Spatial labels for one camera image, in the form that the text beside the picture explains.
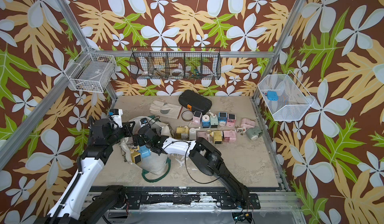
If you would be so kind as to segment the blue pencil sharpener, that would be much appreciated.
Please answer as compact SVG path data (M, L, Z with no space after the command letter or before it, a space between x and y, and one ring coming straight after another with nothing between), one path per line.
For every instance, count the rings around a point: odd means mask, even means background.
M226 126L227 120L228 120L228 113L226 113L226 112L219 112L218 113L219 126L221 126L221 127Z
M207 129L211 127L211 119L209 115L202 116L202 128Z

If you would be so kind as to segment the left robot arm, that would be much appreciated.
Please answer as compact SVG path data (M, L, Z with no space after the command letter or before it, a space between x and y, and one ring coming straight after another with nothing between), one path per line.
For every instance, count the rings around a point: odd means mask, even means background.
M133 136L134 122L119 126L109 119L91 125L88 144L78 157L78 170L63 195L49 213L37 218L36 224L95 224L112 207L126 204L126 192L121 185L107 187L85 209L83 204L101 170L105 167L113 146L123 138Z

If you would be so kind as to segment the green pencil sharpener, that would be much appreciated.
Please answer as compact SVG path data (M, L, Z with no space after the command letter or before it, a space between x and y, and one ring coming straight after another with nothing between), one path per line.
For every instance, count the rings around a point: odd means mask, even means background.
M219 119L218 116L211 111L209 112L210 114L210 124L212 129L216 129L219 126Z

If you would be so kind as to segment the cream tote bag green handles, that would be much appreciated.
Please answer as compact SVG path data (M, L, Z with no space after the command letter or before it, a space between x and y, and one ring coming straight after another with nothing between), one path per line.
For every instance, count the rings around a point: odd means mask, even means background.
M133 129L134 134L137 134L141 127L141 120L147 119L148 123L151 124L152 128L155 129L157 134L161 134L162 131L166 132L166 136L170 136L169 126L165 123L162 123L157 120L152 120L150 117L139 116L131 119L132 122L135 122L135 127ZM138 164L134 164L131 161L131 152L139 150L139 147L134 147L132 138L124 138L120 143L120 148L124 161L133 167L141 169L142 178L148 183L157 183L170 172L171 169L171 160L167 154L156 154L151 152L151 155L147 158L142 159Z

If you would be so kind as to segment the white pencil sharpener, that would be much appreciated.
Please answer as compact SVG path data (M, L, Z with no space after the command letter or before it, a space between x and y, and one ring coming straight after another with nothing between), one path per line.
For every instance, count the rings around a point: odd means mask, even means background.
M190 141L195 141L197 139L197 132L200 131L201 128L190 128L189 129L189 140Z

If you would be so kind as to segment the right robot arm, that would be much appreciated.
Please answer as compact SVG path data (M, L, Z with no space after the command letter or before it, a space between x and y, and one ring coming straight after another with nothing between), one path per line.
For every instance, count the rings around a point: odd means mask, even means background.
M194 141L177 140L159 136L149 126L145 126L133 135L133 142L135 146L145 146L158 155L185 156L185 159L190 159L203 174L220 181L237 207L245 209L252 203L249 188L236 179L227 168L221 152L204 138Z

